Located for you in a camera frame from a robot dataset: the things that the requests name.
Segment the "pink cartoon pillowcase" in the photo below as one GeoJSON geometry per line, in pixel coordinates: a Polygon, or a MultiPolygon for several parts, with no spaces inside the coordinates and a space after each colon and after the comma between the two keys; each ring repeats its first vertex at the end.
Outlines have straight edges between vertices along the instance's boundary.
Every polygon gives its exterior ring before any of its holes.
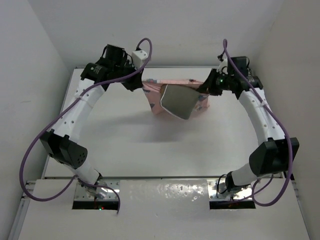
{"type": "Polygon", "coordinates": [[[153,114],[167,113],[188,120],[197,111],[210,106],[209,95],[197,89],[203,83],[195,79],[153,79],[142,81],[142,90],[153,114]]]}

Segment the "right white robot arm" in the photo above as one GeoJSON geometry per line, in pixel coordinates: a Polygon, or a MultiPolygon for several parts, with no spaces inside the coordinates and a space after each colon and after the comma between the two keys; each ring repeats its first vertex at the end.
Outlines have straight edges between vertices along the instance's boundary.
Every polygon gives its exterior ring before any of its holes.
{"type": "Polygon", "coordinates": [[[225,190],[237,192],[259,177],[278,174],[289,169],[290,158],[294,158],[299,149],[297,138],[290,139],[291,147],[279,123],[267,111],[263,84],[253,76],[247,63],[247,57],[233,57],[234,64],[219,56],[220,65],[213,68],[206,81],[197,89],[202,94],[220,96],[223,91],[232,92],[249,116],[255,130],[258,147],[243,167],[226,174],[225,190]]]}

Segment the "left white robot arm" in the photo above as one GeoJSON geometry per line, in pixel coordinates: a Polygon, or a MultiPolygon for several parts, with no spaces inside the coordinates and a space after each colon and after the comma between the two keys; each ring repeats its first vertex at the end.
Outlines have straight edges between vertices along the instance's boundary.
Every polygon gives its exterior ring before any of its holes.
{"type": "Polygon", "coordinates": [[[109,87],[109,81],[120,79],[130,91],[140,88],[141,72],[137,72],[149,55],[139,47],[131,54],[124,48],[108,44],[95,63],[88,63],[80,75],[78,86],[66,113],[41,137],[48,155],[68,168],[82,182],[95,185],[101,174],[87,159],[88,150],[79,145],[81,130],[94,105],[109,87]]]}

